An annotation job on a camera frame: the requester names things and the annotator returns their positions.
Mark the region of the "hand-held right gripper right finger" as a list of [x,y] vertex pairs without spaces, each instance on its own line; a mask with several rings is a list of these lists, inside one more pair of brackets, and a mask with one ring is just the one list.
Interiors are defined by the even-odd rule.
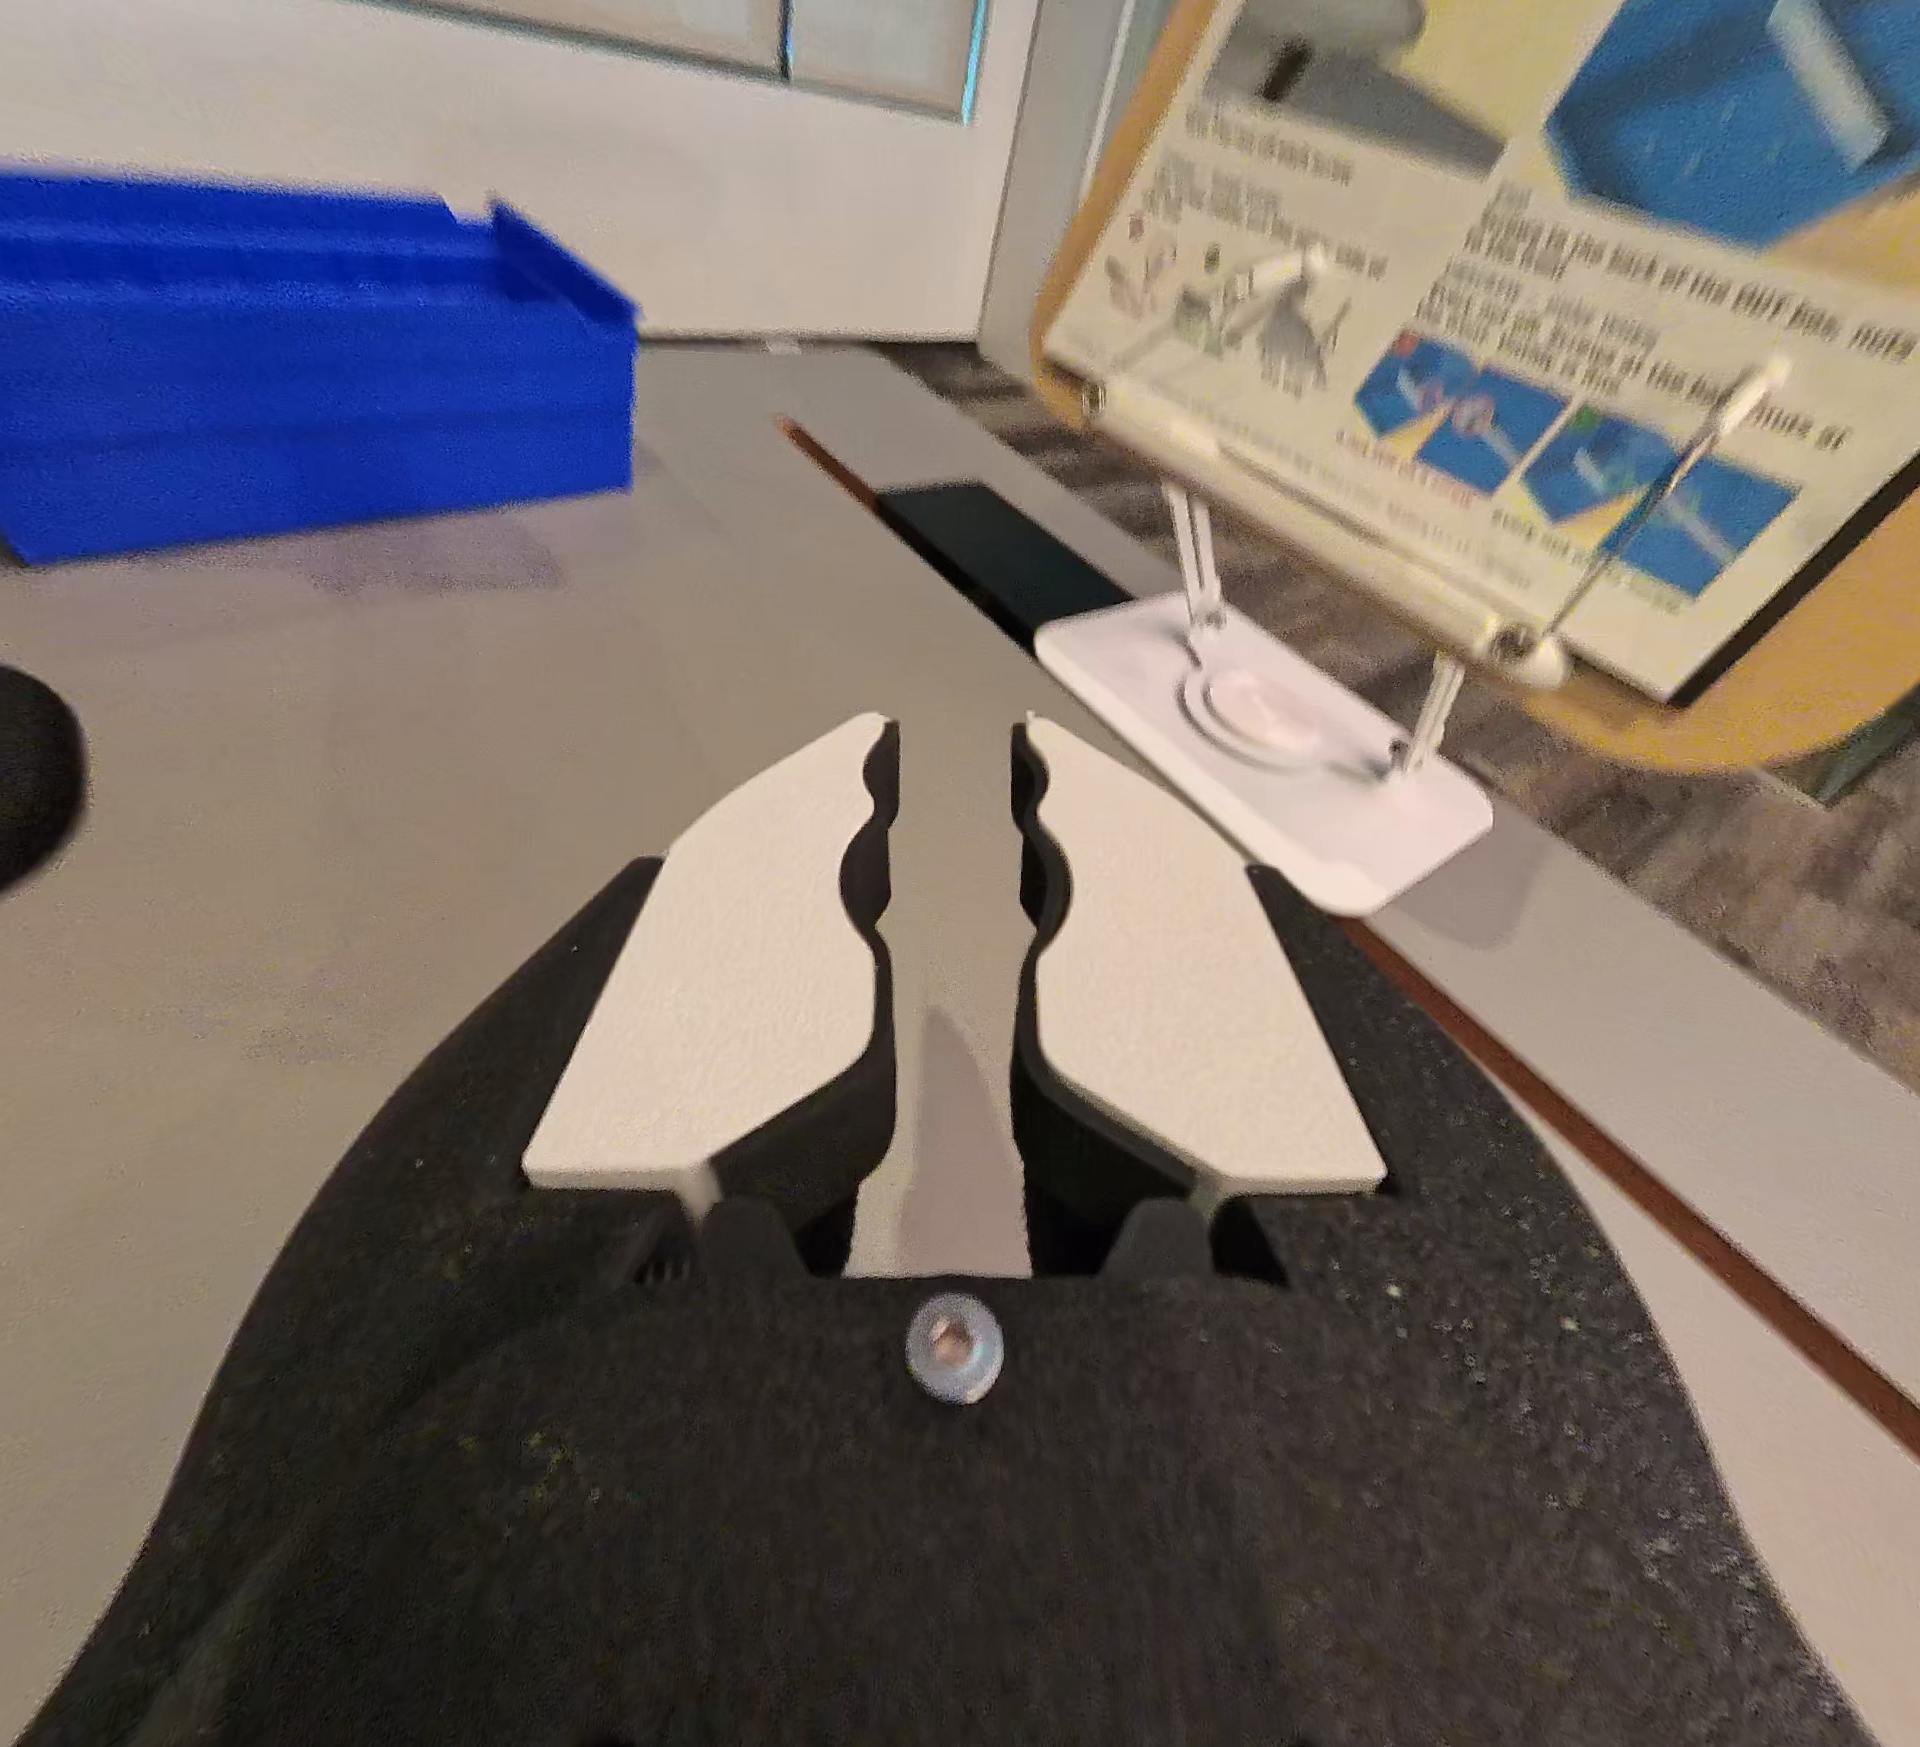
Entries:
[[1240,853],[1044,716],[1014,726],[1012,766],[1029,1179],[1077,1216],[1379,1190],[1386,1162]]

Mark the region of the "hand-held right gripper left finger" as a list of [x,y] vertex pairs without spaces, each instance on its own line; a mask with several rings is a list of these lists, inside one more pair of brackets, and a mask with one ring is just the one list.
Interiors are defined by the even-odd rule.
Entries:
[[894,1126],[899,726],[856,712],[737,784],[662,855],[521,1173],[551,1190],[754,1195],[816,1216]]

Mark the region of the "blue bin with black divider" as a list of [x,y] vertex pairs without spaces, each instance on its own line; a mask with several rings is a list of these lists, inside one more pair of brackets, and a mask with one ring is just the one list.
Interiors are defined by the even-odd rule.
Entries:
[[501,200],[4,167],[25,565],[626,488],[639,309]]

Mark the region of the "black elbow rest pad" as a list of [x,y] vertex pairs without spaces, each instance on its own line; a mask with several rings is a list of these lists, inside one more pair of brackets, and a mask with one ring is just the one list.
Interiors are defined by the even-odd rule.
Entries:
[[2,666],[2,894],[70,842],[88,798],[79,716],[46,680]]

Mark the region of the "instruction sign on white stand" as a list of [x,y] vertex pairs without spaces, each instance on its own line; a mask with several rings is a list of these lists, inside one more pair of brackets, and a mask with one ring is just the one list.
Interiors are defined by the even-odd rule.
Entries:
[[1633,769],[1915,688],[1917,0],[1177,0],[1031,363],[1172,602],[1042,666],[1370,915],[1472,848],[1462,682]]

